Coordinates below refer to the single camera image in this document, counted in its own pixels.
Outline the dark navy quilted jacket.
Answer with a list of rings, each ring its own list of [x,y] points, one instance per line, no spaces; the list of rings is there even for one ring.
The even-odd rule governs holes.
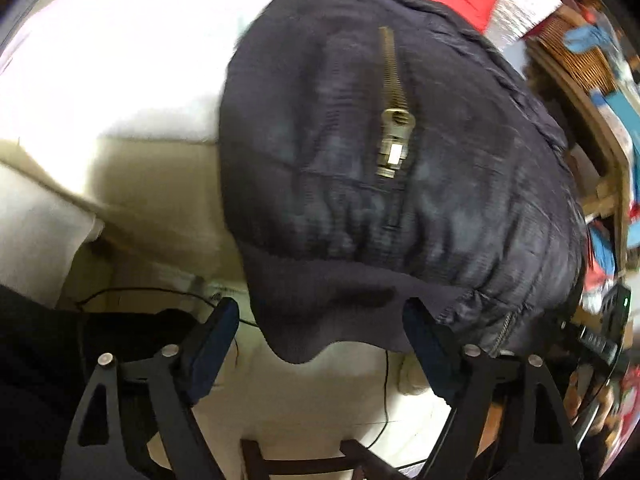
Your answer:
[[[228,65],[218,148],[250,307],[286,362],[409,351],[410,298],[464,344],[544,354],[577,307],[564,132],[440,3],[272,0]]]

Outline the wooden side table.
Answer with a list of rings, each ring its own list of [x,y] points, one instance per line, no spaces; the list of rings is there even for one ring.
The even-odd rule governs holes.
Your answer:
[[[579,146],[596,170],[596,182],[580,187],[580,203],[587,219],[599,218],[610,230],[617,274],[623,275],[629,226],[629,169],[624,151],[589,93],[553,56],[536,40],[526,42],[526,53],[530,85],[542,98],[558,102],[570,124],[570,146]]]

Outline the dark wooden stool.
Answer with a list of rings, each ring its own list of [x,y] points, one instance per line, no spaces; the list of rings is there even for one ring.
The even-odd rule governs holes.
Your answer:
[[[262,455],[257,441],[242,439],[240,445],[247,479],[313,476],[343,471],[351,471],[353,479],[408,479],[357,440],[343,440],[340,444],[341,456],[306,460],[268,460]]]

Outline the light blue cardboard box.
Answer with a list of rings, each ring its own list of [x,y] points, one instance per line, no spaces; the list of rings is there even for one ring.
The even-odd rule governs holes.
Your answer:
[[[639,115],[620,91],[606,96],[597,88],[589,91],[590,100],[597,107],[620,147],[635,162],[639,161]]]

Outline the wicker basket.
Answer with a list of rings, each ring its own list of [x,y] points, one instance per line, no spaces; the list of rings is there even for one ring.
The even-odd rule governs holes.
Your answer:
[[[565,36],[576,26],[559,15],[549,18],[538,41],[563,70],[568,73],[582,90],[589,93],[598,89],[604,96],[616,89],[611,67],[599,47],[578,47],[570,50],[565,44]]]

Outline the blue cloth in basket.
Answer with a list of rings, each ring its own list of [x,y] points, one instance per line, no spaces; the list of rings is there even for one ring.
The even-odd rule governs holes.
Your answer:
[[[583,54],[595,48],[605,51],[612,48],[610,35],[600,27],[589,24],[568,30],[563,36],[563,44],[574,54]]]

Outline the white bed blanket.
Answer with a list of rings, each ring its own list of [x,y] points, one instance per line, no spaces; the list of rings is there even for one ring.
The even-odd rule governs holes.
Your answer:
[[[217,113],[271,0],[36,0],[1,50],[1,281],[46,307],[99,236],[242,285]]]

